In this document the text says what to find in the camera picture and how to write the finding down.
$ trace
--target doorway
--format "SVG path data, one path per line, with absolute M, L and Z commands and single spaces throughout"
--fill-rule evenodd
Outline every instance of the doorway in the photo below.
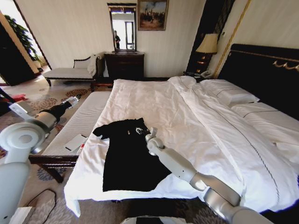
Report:
M 14 32 L 18 36 L 38 70 L 40 72 L 50 70 L 42 50 L 27 26 L 27 23 L 25 22 L 15 2 L 13 0 L 1 0 L 0 11 L 5 16 L 10 26 L 13 28 Z

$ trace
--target upholstered bench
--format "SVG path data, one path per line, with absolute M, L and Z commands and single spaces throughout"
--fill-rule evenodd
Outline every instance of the upholstered bench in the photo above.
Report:
M 73 68 L 52 69 L 51 71 L 43 73 L 43 76 L 46 78 L 49 86 L 51 86 L 51 79 L 93 82 L 97 78 L 103 77 L 103 72 L 105 70 L 105 59 L 97 54 L 95 62 L 92 63 L 95 64 L 95 71 L 90 73 L 87 68 L 91 61 L 91 57 L 74 60 Z
M 69 151 L 64 145 L 76 135 L 90 135 L 95 123 L 101 115 L 110 96 L 109 91 L 97 91 L 91 93 L 83 104 L 77 109 L 64 128 L 43 151 L 42 155 L 31 155 L 31 164 L 37 164 L 45 169 L 58 183 L 63 177 L 55 168 L 72 168 L 77 161 L 77 150 Z

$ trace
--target black t-shirt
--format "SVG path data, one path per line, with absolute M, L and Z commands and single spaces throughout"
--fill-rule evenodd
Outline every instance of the black t-shirt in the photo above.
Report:
M 171 172 L 157 156 L 149 154 L 145 135 L 136 128 L 147 130 L 143 118 L 115 121 L 97 127 L 93 134 L 110 138 L 105 159 L 103 191 L 151 191 Z

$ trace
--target green plant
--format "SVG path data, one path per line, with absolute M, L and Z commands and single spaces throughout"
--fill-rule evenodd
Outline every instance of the green plant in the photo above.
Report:
M 7 21 L 9 22 L 10 26 L 14 30 L 15 34 L 21 41 L 22 45 L 24 46 L 25 50 L 31 57 L 32 61 L 39 61 L 39 58 L 36 54 L 36 50 L 32 47 L 32 43 L 30 42 L 32 39 L 27 36 L 28 30 L 21 25 L 15 22 L 15 19 L 11 18 L 9 15 L 4 15 Z

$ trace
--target mirror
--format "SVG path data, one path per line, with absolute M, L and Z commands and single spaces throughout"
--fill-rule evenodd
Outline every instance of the mirror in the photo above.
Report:
M 136 51 L 136 4 L 108 3 L 115 51 Z

